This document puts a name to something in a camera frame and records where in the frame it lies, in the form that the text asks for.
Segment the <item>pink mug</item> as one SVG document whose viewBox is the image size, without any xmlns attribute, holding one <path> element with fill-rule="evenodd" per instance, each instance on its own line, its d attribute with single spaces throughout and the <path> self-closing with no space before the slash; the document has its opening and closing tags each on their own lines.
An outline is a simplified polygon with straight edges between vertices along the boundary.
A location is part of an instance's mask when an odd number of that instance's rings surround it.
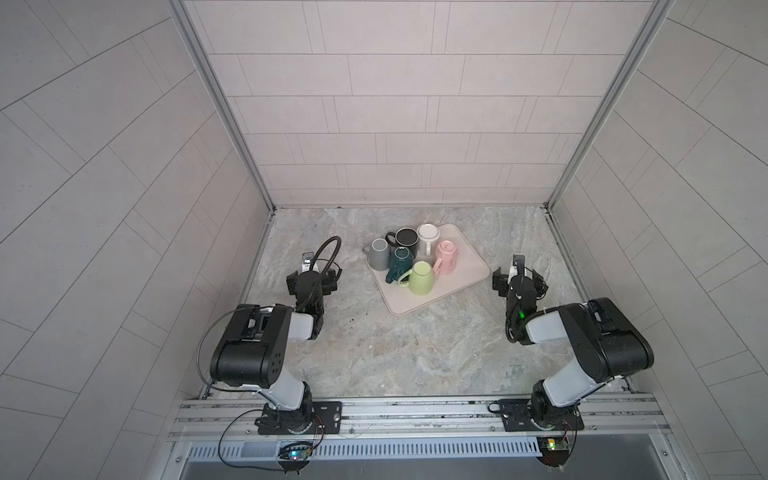
<svg viewBox="0 0 768 480">
<path fill-rule="evenodd" d="M 451 240 L 441 241 L 436 249 L 433 272 L 436 276 L 451 275 L 457 264 L 458 247 Z"/>
</svg>

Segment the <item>light green mug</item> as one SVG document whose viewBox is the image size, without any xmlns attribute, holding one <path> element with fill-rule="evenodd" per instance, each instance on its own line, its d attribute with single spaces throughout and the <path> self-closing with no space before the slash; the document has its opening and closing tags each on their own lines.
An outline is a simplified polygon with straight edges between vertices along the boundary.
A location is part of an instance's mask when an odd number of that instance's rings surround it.
<svg viewBox="0 0 768 480">
<path fill-rule="evenodd" d="M 426 261 L 416 262 L 412 268 L 402 275 L 397 284 L 407 288 L 413 295 L 425 296 L 431 293 L 435 283 L 432 266 Z"/>
</svg>

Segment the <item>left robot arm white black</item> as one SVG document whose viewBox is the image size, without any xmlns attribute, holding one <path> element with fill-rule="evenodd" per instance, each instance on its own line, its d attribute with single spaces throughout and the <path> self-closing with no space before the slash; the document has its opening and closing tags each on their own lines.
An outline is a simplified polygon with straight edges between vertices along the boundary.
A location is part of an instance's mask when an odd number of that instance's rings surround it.
<svg viewBox="0 0 768 480">
<path fill-rule="evenodd" d="M 314 423 L 309 385 L 284 369 L 290 340 L 318 338 L 323 327 L 324 297 L 337 289 L 340 268 L 310 270 L 287 277 L 297 305 L 240 304 L 211 356 L 213 382 L 248 387 L 264 397 L 267 425 L 261 434 L 303 434 Z"/>
</svg>

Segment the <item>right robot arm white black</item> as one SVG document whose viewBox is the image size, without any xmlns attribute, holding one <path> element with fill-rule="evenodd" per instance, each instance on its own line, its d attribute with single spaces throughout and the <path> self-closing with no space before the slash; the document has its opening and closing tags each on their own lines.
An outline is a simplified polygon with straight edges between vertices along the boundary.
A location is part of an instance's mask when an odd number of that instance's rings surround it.
<svg viewBox="0 0 768 480">
<path fill-rule="evenodd" d="M 574 357 L 534 384 L 525 416 L 540 430 L 576 429 L 578 404 L 614 379 L 649 369 L 649 342 L 607 297 L 539 310 L 548 285 L 538 272 L 513 266 L 492 273 L 491 288 L 506 299 L 504 333 L 511 343 L 567 340 Z"/>
</svg>

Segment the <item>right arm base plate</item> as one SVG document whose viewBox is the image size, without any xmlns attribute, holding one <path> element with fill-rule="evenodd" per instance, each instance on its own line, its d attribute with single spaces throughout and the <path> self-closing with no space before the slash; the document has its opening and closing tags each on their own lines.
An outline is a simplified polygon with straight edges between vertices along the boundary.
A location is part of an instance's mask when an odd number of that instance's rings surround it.
<svg viewBox="0 0 768 480">
<path fill-rule="evenodd" d="M 488 406 L 501 417 L 506 432 L 581 431 L 585 428 L 577 405 L 555 407 L 542 399 L 501 399 Z"/>
</svg>

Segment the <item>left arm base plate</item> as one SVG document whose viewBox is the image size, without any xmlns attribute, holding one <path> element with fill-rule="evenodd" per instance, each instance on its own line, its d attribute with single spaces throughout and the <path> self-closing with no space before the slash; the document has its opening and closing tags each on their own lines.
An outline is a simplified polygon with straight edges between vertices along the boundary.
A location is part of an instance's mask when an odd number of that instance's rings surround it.
<svg viewBox="0 0 768 480">
<path fill-rule="evenodd" d="M 265 404 L 261 416 L 254 421 L 259 435 L 338 434 L 343 404 L 339 401 L 313 401 L 298 410 L 276 410 Z"/>
</svg>

